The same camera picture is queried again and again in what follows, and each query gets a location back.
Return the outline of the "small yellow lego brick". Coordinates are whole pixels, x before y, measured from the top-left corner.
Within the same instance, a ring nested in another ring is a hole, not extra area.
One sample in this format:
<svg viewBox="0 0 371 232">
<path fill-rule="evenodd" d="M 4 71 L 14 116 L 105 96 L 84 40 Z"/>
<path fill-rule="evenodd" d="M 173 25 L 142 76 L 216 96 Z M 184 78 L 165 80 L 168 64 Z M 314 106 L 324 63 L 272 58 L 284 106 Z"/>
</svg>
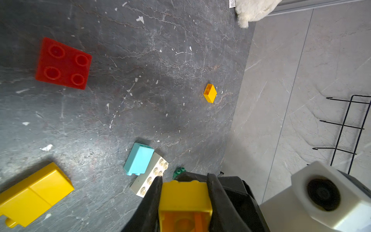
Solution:
<svg viewBox="0 0 371 232">
<path fill-rule="evenodd" d="M 213 84 L 207 84 L 205 91 L 203 93 L 205 99 L 209 103 L 213 103 L 215 101 L 215 98 L 217 96 L 217 91 Z"/>
</svg>

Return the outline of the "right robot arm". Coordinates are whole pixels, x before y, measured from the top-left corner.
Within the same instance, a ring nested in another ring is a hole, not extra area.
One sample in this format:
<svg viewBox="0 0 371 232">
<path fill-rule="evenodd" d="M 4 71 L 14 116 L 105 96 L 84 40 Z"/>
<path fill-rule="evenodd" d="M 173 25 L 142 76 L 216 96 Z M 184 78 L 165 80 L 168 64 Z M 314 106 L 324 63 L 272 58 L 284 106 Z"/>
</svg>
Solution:
<svg viewBox="0 0 371 232">
<path fill-rule="evenodd" d="M 291 186 L 260 205 L 272 232 L 369 232 L 371 191 L 356 178 L 315 161 Z"/>
</svg>

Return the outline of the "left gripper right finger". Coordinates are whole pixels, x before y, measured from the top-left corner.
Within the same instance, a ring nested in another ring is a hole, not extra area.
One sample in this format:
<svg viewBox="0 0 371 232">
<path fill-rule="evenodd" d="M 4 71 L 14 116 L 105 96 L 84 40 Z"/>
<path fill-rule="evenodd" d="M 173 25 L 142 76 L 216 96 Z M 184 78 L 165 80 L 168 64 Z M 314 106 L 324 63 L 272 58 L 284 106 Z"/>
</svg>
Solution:
<svg viewBox="0 0 371 232">
<path fill-rule="evenodd" d="M 211 232 L 268 232 L 270 229 L 250 187 L 239 177 L 207 175 L 212 204 Z"/>
</svg>

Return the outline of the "red lego brick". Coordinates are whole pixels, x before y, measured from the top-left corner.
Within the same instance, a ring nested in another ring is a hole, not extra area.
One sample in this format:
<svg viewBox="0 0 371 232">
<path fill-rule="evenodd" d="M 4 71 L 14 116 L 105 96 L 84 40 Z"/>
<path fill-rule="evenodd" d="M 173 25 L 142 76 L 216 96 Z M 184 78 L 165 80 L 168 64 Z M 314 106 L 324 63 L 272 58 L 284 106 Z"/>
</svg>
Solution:
<svg viewBox="0 0 371 232">
<path fill-rule="evenodd" d="M 91 62 L 90 54 L 45 37 L 42 40 L 35 79 L 84 90 Z"/>
</svg>

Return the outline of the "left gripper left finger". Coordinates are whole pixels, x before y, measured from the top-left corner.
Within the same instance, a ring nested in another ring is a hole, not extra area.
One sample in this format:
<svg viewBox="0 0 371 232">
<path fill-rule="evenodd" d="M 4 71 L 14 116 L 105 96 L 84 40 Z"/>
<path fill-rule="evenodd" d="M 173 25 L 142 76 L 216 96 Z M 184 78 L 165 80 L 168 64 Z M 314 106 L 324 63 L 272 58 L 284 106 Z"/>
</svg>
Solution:
<svg viewBox="0 0 371 232">
<path fill-rule="evenodd" d="M 159 232 L 158 207 L 163 178 L 156 177 L 122 232 Z"/>
</svg>

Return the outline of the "orange-yellow lego brick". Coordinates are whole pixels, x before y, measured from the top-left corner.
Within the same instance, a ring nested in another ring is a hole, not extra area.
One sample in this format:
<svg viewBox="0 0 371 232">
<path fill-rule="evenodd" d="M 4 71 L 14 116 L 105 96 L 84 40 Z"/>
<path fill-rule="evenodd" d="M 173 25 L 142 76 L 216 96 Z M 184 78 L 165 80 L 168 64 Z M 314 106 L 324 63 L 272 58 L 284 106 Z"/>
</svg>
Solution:
<svg viewBox="0 0 371 232">
<path fill-rule="evenodd" d="M 212 214 L 205 182 L 173 180 L 162 185 L 158 207 L 161 232 L 208 232 Z"/>
</svg>

